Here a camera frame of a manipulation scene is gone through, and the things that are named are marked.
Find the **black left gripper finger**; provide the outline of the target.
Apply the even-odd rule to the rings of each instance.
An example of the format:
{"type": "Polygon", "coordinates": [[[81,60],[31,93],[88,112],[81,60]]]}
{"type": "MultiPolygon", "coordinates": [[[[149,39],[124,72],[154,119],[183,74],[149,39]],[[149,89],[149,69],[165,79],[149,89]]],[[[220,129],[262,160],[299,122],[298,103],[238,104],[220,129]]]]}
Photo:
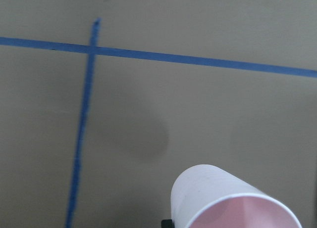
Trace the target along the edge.
{"type": "Polygon", "coordinates": [[[161,221],[161,228],[173,228],[173,220],[165,219],[161,221]]]}

